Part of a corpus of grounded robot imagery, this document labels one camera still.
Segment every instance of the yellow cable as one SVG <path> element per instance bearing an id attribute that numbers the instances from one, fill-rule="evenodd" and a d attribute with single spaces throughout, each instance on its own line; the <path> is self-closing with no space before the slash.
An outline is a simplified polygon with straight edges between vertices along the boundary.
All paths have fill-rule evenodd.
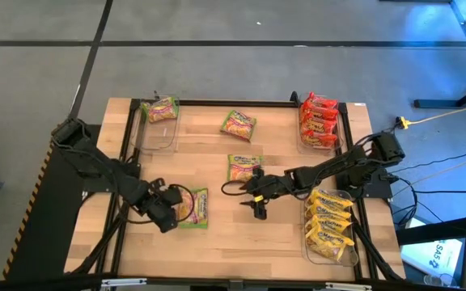
<path id="1" fill-rule="evenodd" d="M 411 124 L 420 124 L 422 122 L 426 122 L 426 121 L 429 121 L 429 120 L 434 120 L 434 119 L 437 119 L 439 117 L 449 116 L 450 114 L 463 112 L 463 111 L 466 111 L 466 108 L 454 110 L 454 111 L 451 111 L 451 112 L 443 113 L 443 114 L 440 114 L 440 115 L 437 115 L 437 116 L 432 116 L 432 117 L 425 118 L 425 119 L 418 120 L 418 121 L 409 121 L 409 120 L 406 120 L 404 117 L 401 117 L 400 121 L 401 121 L 402 126 L 404 127 L 404 129 L 407 129 L 408 126 L 411 125 Z"/>
<path id="2" fill-rule="evenodd" d="M 456 168 L 458 168 L 458 167 L 464 166 L 464 165 L 466 165 L 466 161 L 465 161 L 465 162 L 462 162 L 462 163 L 460 163 L 460 164 L 458 164 L 458 165 L 456 165 L 456 166 L 450 167 L 450 168 L 448 168 L 448 169 L 445 169 L 445 170 L 439 171 L 439 172 L 437 172 L 437 173 L 434 173 L 434 174 L 432 174 L 432 175 L 428 175 L 428 176 L 426 176 L 426 177 L 424 177 L 424 178 L 421 178 L 421 179 L 419 179 L 419 180 L 417 180 L 417 181 L 411 183 L 411 185 L 408 185 L 407 187 L 402 188 L 400 191 L 398 191 L 397 193 L 395 193 L 395 195 L 393 195 L 393 197 L 394 197 L 394 196 L 397 196 L 398 193 L 404 191 L 405 189 L 407 189 L 407 188 L 413 186 L 413 185 L 416 184 L 416 183 L 419 183 L 419 182 L 421 182 L 421 181 L 424 181 L 424 180 L 433 178 L 433 177 L 435 177 L 435 176 L 437 176 L 437 175 L 446 173 L 446 172 L 448 172 L 448 171 L 452 171 L 452 170 L 454 170 L 454 169 L 456 169 Z"/>

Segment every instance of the yellow-black hazard stripe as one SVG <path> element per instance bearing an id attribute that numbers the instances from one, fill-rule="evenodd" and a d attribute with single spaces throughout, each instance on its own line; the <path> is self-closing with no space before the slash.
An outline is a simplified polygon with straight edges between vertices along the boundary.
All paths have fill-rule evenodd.
<path id="1" fill-rule="evenodd" d="M 32 213 L 32 208 L 33 208 L 33 205 L 35 204 L 37 193 L 39 192 L 40 181 L 42 181 L 42 178 L 44 176 L 44 172 L 46 171 L 46 167 L 48 166 L 49 158 L 50 158 L 52 151 L 53 151 L 53 145 L 50 144 L 48 148 L 48 152 L 46 153 L 46 158 L 44 159 L 44 162 L 40 167 L 40 174 L 37 177 L 37 183 L 35 187 L 33 188 L 32 195 L 30 196 L 28 207 L 26 208 L 26 211 L 23 216 L 23 220 L 21 220 L 21 224 L 19 225 L 19 229 L 17 230 L 17 235 L 15 236 L 15 239 L 14 239 L 14 245 L 11 248 L 8 259 L 6 259 L 5 268 L 3 269 L 4 279 L 6 279 L 6 277 L 8 276 L 8 272 L 10 271 L 12 262 L 14 261 L 14 255 L 17 252 L 17 248 L 19 247 L 19 242 L 21 241 L 21 237 L 23 236 L 24 229 L 26 228 L 26 224 L 28 222 L 28 218 L 30 214 Z"/>

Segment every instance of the clear plastic container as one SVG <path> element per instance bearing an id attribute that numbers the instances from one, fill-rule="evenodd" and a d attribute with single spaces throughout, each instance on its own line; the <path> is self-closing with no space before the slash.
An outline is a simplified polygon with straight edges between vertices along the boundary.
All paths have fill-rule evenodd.
<path id="1" fill-rule="evenodd" d="M 160 95 L 159 99 L 174 97 L 176 106 L 180 106 L 179 99 L 174 95 Z M 142 103 L 155 103 L 159 99 L 142 100 Z M 130 144 L 139 148 L 143 154 L 159 153 L 173 154 L 177 148 L 177 135 L 181 110 L 177 118 L 150 122 L 142 106 L 135 112 L 134 123 L 130 134 Z"/>
<path id="2" fill-rule="evenodd" d="M 332 134 L 335 134 L 337 136 L 336 143 L 334 147 L 321 147 L 321 146 L 313 146 L 313 145 L 306 145 L 302 141 L 301 137 L 301 120 L 299 116 L 299 110 L 303 104 L 303 101 L 308 97 L 308 94 L 300 95 L 299 96 L 299 107 L 298 110 L 296 111 L 296 120 L 297 120 L 297 125 L 298 125 L 298 130 L 297 130 L 297 146 L 298 146 L 298 152 L 301 154 L 325 154 L 325 155 L 330 155 L 337 149 L 341 148 L 344 144 L 344 140 L 341 138 L 340 132 L 339 132 L 339 126 L 340 126 L 340 116 L 337 115 L 337 124 L 333 129 Z"/>
<path id="3" fill-rule="evenodd" d="M 352 197 L 350 194 L 346 191 L 342 190 L 322 190 L 329 195 L 333 196 L 339 196 L 341 198 L 349 199 L 352 200 Z M 306 239 L 305 239 L 305 224 L 307 223 L 305 221 L 305 201 L 301 204 L 301 230 L 302 230 L 302 255 L 303 258 L 310 261 L 313 264 L 339 264 L 342 266 L 346 267 L 353 267 L 355 264 L 359 261 L 359 256 L 357 252 L 355 251 L 354 246 L 346 246 L 345 250 L 343 251 L 343 255 L 339 259 L 339 262 L 337 262 L 334 259 L 328 259 L 323 257 L 322 255 L 314 252 L 312 249 L 310 249 L 307 244 L 306 244 Z M 355 242 L 353 233 L 352 233 L 352 225 L 348 226 L 345 231 L 342 232 L 342 235 L 346 236 L 347 238 L 352 239 Z"/>

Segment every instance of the yellow noodle package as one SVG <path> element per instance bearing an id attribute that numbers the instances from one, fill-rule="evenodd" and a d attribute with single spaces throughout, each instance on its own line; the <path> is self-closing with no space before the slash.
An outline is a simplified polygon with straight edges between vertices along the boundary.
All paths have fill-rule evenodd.
<path id="1" fill-rule="evenodd" d="M 174 97 L 167 97 L 153 103 L 149 109 L 149 121 L 156 122 L 165 119 L 175 119 L 179 113 L 179 107 Z"/>
<path id="2" fill-rule="evenodd" d="M 353 246 L 354 241 L 333 230 L 317 225 L 306 234 L 306 244 L 315 252 L 337 262 L 341 259 L 346 246 Z"/>
<path id="3" fill-rule="evenodd" d="M 252 177 L 252 170 L 259 167 L 262 162 L 261 156 L 227 155 L 229 167 L 227 168 L 227 180 L 247 182 Z"/>
<path id="4" fill-rule="evenodd" d="M 351 216 L 349 212 L 343 211 L 342 209 L 338 209 L 331 205 L 325 205 L 319 200 L 314 201 L 314 204 L 308 206 L 307 210 L 305 211 L 305 219 L 309 220 L 316 214 L 332 214 L 343 217 L 344 219 L 348 219 Z"/>
<path id="5" fill-rule="evenodd" d="M 345 231 L 346 227 L 352 224 L 352 222 L 349 222 L 342 217 L 336 217 L 335 215 L 315 215 L 307 221 L 307 224 L 305 224 L 305 231 L 310 231 L 318 224 L 323 226 L 325 229 L 334 230 L 341 234 Z"/>
<path id="6" fill-rule="evenodd" d="M 330 205 L 338 209 L 346 209 L 352 206 L 354 203 L 348 199 L 340 198 L 339 196 L 330 195 L 323 190 L 318 188 L 312 189 L 311 195 L 307 199 L 306 205 L 312 205 L 317 200 L 323 202 L 325 205 Z"/>

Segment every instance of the food package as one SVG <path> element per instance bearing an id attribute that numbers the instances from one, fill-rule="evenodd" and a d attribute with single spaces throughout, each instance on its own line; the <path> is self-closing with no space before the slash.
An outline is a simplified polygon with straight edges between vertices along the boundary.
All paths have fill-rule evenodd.
<path id="1" fill-rule="evenodd" d="M 346 246 L 353 246 L 354 241 L 342 234 L 317 225 L 305 235 L 305 241 L 309 248 L 325 258 L 337 262 L 341 260 Z"/>
<path id="2" fill-rule="evenodd" d="M 231 110 L 222 124 L 221 131 L 232 134 L 245 141 L 251 140 L 256 118 L 244 115 L 241 112 Z"/>
<path id="3" fill-rule="evenodd" d="M 307 130 L 301 133 L 301 141 L 306 146 L 333 149 L 336 145 L 337 135 L 317 133 L 314 130 Z"/>
<path id="4" fill-rule="evenodd" d="M 309 220 L 316 214 L 333 214 L 343 217 L 344 219 L 348 219 L 351 216 L 349 212 L 330 205 L 324 205 L 323 202 L 319 200 L 314 201 L 314 204 L 307 207 L 307 210 L 305 211 L 305 219 Z"/>
<path id="5" fill-rule="evenodd" d="M 329 214 L 314 215 L 305 224 L 305 232 L 310 231 L 311 229 L 315 228 L 317 225 L 321 225 L 326 229 L 330 229 L 339 234 L 342 234 L 342 232 L 345 231 L 346 227 L 348 227 L 351 224 L 352 222 L 347 221 L 343 217 L 338 217 L 336 215 L 329 215 Z"/>
<path id="6" fill-rule="evenodd" d="M 183 202 L 177 209 L 177 218 L 185 218 L 192 208 L 192 200 L 187 192 L 181 193 Z M 184 221 L 179 222 L 180 228 L 208 228 L 208 188 L 192 190 L 195 203 L 192 214 Z"/>
<path id="7" fill-rule="evenodd" d="M 327 192 L 318 189 L 318 187 L 312 189 L 311 195 L 307 198 L 305 205 L 313 205 L 317 200 L 323 202 L 325 205 L 330 205 L 341 210 L 345 210 L 354 204 L 348 199 L 330 195 Z"/>
<path id="8" fill-rule="evenodd" d="M 312 102 L 317 106 L 321 106 L 322 108 L 337 108 L 338 104 L 337 100 L 326 99 L 324 96 L 314 94 L 314 92 L 310 92 L 308 94 L 306 101 Z"/>
<path id="9" fill-rule="evenodd" d="M 336 124 L 336 121 L 316 118 L 311 112 L 309 112 L 301 118 L 301 132 L 303 133 L 307 130 L 313 130 L 316 133 L 332 134 Z"/>
<path id="10" fill-rule="evenodd" d="M 252 170 L 261 165 L 262 157 L 228 154 L 227 161 L 229 164 L 227 168 L 227 180 L 247 182 L 252 177 Z"/>
<path id="11" fill-rule="evenodd" d="M 167 97 L 151 104 L 149 108 L 149 121 L 156 122 L 165 119 L 176 119 L 178 113 L 179 107 L 174 97 Z"/>
<path id="12" fill-rule="evenodd" d="M 300 116 L 305 116 L 307 113 L 311 113 L 315 118 L 336 121 L 339 111 L 334 108 L 321 107 L 308 100 L 305 101 L 299 109 Z"/>

